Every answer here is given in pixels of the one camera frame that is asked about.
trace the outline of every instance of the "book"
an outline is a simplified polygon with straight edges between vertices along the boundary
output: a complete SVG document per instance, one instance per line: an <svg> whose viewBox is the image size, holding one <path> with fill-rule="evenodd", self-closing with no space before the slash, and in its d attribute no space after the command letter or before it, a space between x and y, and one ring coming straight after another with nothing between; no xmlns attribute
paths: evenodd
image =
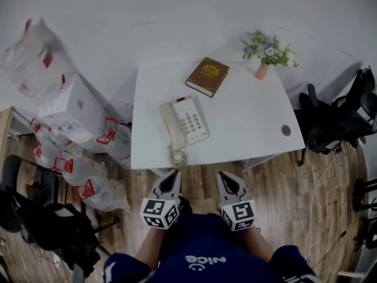
<svg viewBox="0 0 377 283"><path fill-rule="evenodd" d="M186 79L186 86L213 97L226 77L229 66L210 58L204 58Z"/></svg>

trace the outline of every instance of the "gold emblem on book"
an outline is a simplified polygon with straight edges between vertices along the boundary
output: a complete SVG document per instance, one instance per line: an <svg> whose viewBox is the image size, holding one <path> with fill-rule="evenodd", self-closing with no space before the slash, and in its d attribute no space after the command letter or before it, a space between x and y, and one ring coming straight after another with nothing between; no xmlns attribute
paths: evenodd
<svg viewBox="0 0 377 283"><path fill-rule="evenodd" d="M206 73L218 76L220 74L220 70L216 68L214 65L205 65L201 68Z"/></svg>

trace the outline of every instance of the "blue shirt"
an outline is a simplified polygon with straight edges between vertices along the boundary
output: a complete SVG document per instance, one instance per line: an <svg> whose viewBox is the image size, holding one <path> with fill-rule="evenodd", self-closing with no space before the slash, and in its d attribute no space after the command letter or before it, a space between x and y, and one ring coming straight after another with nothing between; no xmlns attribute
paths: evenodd
<svg viewBox="0 0 377 283"><path fill-rule="evenodd" d="M160 266L114 254L104 282L319 282L296 246L283 246L270 263L247 253L242 239L221 217L182 214L164 235Z"/></svg>

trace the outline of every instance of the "telephone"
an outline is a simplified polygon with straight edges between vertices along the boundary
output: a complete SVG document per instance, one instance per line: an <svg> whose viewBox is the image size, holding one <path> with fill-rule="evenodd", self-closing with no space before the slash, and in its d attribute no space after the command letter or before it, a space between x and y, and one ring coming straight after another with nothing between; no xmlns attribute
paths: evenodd
<svg viewBox="0 0 377 283"><path fill-rule="evenodd" d="M173 167L187 163L186 146L209 137L208 128L191 96L179 98L160 106L160 113L169 133L169 162Z"/></svg>

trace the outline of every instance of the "wooden floor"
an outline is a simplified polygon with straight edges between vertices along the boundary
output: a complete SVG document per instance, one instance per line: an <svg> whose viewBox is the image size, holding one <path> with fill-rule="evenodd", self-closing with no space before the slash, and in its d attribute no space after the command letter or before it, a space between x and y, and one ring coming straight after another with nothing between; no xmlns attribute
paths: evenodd
<svg viewBox="0 0 377 283"><path fill-rule="evenodd" d="M8 154L29 158L33 145L32 137L23 138L20 142L9 140ZM309 265L315 266L315 272L323 282L336 282L337 272L347 270L355 258L353 238L359 228L359 216L352 211L350 199L355 180L365 178L366 170L360 148L356 150L348 145L343 148L344 153L336 156L322 177L313 201L307 260ZM315 183L335 154L324 156L308 152L302 167L297 166L298 156L299 152L286 153L250 170L243 170L243 162L185 167L181 169L181 192L190 201L195 213L216 213L219 204L216 173L220 170L234 173L246 182L256 200L257 225L262 235L274 248L294 244L303 254L309 227L310 198ZM120 217L121 224L101 232L99 240L110 252L134 255L148 231L138 215L141 201L157 176L148 170L126 171L108 156L99 155L94 159L105 162L110 178L123 182L131 213L104 213L88 209L88 214L100 225L115 216ZM25 194L25 184L31 183L32 177L33 167L23 165L18 180L20 193ZM64 200L65 182L61 183L61 190L60 202ZM345 237L318 263L344 231L347 231ZM60 268L54 267L50 252L27 245L19 233L11 234L0 229L0 237L6 242L1 250L14 283L71 282L72 272L64 263ZM106 257L101 256L97 268L86 282L102 282L101 271Z"/></svg>

